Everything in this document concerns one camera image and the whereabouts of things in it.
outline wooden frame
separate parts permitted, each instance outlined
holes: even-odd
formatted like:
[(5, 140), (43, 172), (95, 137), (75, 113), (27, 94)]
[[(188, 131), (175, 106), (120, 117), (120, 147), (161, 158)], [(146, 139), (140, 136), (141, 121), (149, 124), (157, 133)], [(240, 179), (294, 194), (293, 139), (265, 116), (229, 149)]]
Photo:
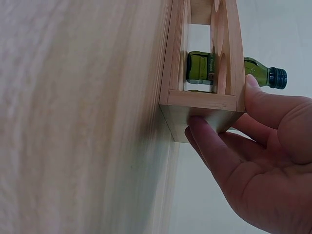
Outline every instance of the wooden frame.
[[(188, 25), (208, 24), (216, 55), (214, 94), (185, 92)], [(177, 142), (189, 116), (203, 116), (218, 132), (244, 113), (244, 58), (235, 0), (173, 0), (159, 104)]]

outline bottle cap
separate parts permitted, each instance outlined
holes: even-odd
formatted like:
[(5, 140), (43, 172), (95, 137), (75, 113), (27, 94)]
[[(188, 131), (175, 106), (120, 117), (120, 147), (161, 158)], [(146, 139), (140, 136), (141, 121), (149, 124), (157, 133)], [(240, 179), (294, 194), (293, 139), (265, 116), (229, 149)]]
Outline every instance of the bottle cap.
[(285, 89), (287, 85), (286, 71), (284, 69), (271, 67), (269, 84), (270, 84), (270, 88), (273, 88), (273, 89)]

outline green glass bottle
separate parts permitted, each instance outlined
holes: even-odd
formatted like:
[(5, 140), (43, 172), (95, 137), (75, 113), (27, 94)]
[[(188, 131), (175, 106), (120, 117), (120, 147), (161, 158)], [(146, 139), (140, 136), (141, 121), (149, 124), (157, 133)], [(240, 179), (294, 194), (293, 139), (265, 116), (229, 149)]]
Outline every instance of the green glass bottle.
[[(283, 69), (268, 68), (253, 58), (244, 58), (245, 74), (253, 75), (260, 87), (285, 89), (287, 73)], [(215, 75), (215, 55), (192, 51), (188, 54), (187, 81), (191, 84), (213, 84)]]

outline hand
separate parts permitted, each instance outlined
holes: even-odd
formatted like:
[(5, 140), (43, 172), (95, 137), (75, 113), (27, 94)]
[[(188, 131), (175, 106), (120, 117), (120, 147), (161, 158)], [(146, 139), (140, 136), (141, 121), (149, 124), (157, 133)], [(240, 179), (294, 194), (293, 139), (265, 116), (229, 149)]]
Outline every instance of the hand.
[(273, 234), (312, 234), (312, 99), (270, 95), (246, 77), (247, 114), (217, 135), (192, 117), (185, 134), (233, 210)]

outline white wall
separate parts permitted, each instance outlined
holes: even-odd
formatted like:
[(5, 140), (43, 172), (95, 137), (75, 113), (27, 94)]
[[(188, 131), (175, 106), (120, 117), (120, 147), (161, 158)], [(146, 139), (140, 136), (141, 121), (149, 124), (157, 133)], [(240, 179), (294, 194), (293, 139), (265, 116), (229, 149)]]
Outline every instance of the white wall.
[[(237, 0), (244, 55), (288, 73), (285, 90), (266, 92), (312, 97), (312, 1)], [(190, 28), (189, 50), (209, 51), (209, 30)], [(181, 144), (170, 234), (263, 234), (227, 204), (210, 171), (189, 144)]]

